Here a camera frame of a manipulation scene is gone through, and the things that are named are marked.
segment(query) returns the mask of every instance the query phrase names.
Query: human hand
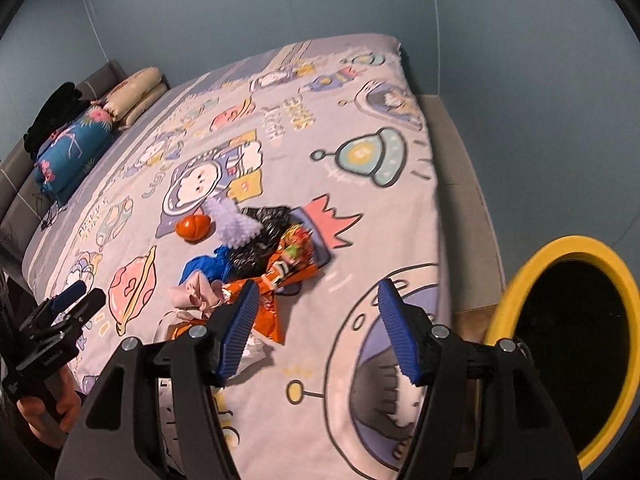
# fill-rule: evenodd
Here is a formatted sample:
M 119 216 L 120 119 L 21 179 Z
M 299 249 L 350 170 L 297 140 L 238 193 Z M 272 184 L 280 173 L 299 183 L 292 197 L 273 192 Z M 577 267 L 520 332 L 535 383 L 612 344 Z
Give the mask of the human hand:
M 74 381 L 71 370 L 68 367 L 60 368 L 58 371 L 60 382 L 62 384 L 62 396 L 56 404 L 56 411 L 63 415 L 60 426 L 47 424 L 48 418 L 43 417 L 46 408 L 42 400 L 37 397 L 23 397 L 17 405 L 18 410 L 29 423 L 31 432 L 44 444 L 54 448 L 61 448 L 64 444 L 64 433 L 71 431 L 76 423 L 81 409 L 80 397 L 76 393 L 76 383 Z

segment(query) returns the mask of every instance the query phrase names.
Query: mattress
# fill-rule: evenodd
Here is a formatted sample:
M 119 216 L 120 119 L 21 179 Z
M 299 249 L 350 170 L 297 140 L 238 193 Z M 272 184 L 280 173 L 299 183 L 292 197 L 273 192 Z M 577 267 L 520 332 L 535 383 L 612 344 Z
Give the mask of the mattress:
M 424 393 L 399 373 L 376 303 L 391 277 L 408 303 L 450 323 L 436 175 L 399 43 L 373 34 L 287 45 L 167 92 L 121 136 L 64 210 L 52 208 L 23 273 L 36 299 L 76 280 L 108 304 L 70 363 L 88 392 L 118 343 L 149 343 L 172 309 L 188 244 L 175 223 L 207 196 L 289 205 L 314 232 L 319 275 L 278 297 L 283 346 L 215 393 L 245 479 L 394 478 Z M 171 384 L 160 405 L 181 468 Z

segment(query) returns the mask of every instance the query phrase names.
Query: pink cloth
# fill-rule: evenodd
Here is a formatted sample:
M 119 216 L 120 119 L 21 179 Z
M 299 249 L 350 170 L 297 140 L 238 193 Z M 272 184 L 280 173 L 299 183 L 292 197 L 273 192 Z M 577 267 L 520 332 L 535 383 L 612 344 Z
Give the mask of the pink cloth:
M 219 280 L 209 284 L 200 270 L 194 270 L 184 283 L 168 289 L 169 300 L 174 308 L 197 308 L 209 317 L 223 301 L 222 285 Z

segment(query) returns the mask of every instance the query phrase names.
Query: pink planet print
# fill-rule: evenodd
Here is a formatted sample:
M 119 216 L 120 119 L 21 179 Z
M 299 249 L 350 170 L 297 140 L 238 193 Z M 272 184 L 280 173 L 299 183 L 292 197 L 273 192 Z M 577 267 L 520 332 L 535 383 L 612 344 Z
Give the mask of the pink planet print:
M 116 320 L 116 332 L 124 335 L 127 323 L 136 318 L 156 288 L 156 246 L 119 268 L 109 287 L 109 310 Z

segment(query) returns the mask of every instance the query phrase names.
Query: pillow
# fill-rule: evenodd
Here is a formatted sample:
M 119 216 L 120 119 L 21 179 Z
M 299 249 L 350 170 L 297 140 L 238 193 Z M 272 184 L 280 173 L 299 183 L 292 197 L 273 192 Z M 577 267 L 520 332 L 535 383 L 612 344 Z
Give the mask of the pillow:
M 164 83 L 160 83 L 157 86 L 154 86 L 149 93 L 142 98 L 137 105 L 135 105 L 131 110 L 128 111 L 127 115 L 122 118 L 122 122 L 120 124 L 120 130 L 126 130 L 130 128 L 133 123 L 135 123 L 140 115 L 145 113 L 152 105 L 161 98 L 164 93 L 167 91 L 167 87 Z
M 68 200 L 71 198 L 73 193 L 76 192 L 76 189 L 80 187 L 84 178 L 89 174 L 89 172 L 94 168 L 94 166 L 98 163 L 98 161 L 102 158 L 102 156 L 107 152 L 107 150 L 113 144 L 113 136 L 108 136 L 104 139 L 104 142 L 98 147 L 97 151 L 89 158 L 86 164 L 82 167 L 80 171 L 78 171 L 69 181 L 69 183 L 63 187 L 59 192 L 56 193 L 55 199 L 58 202 L 58 206 L 62 207 L 65 205 Z
M 110 115 L 93 106 L 60 133 L 37 162 L 43 192 L 56 195 L 65 188 L 110 137 L 112 126 Z
M 118 122 L 161 81 L 162 74 L 157 68 L 144 68 L 127 77 L 106 95 L 104 109 L 111 114 L 114 121 Z

